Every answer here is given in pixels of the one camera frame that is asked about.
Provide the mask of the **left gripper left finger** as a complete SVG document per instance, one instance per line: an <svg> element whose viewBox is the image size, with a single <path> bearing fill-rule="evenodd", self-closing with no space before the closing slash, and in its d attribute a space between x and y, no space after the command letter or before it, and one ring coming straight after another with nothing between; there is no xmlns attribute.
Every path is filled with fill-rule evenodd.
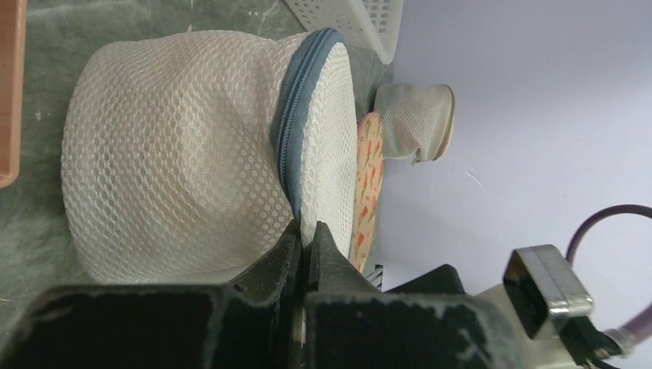
<svg viewBox="0 0 652 369"><path fill-rule="evenodd" d="M278 293L296 274L301 249L300 229L296 221L290 221L275 245L228 284L240 293Z"/></svg>

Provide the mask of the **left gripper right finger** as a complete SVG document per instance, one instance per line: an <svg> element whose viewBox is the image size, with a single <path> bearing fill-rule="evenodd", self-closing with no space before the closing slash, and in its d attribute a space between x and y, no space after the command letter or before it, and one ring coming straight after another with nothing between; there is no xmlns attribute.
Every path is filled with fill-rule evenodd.
<svg viewBox="0 0 652 369"><path fill-rule="evenodd" d="M308 292L328 294L379 293L339 251L330 228L318 221L308 250Z"/></svg>

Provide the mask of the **white mesh laundry bag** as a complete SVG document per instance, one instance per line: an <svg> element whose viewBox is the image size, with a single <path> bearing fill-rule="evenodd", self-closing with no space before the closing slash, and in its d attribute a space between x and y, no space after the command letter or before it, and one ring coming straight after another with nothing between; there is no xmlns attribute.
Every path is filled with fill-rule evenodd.
<svg viewBox="0 0 652 369"><path fill-rule="evenodd" d="M72 244L106 284L227 281L291 221L303 244L325 223L348 255L357 129L348 50L333 28L106 45L65 122Z"/></svg>

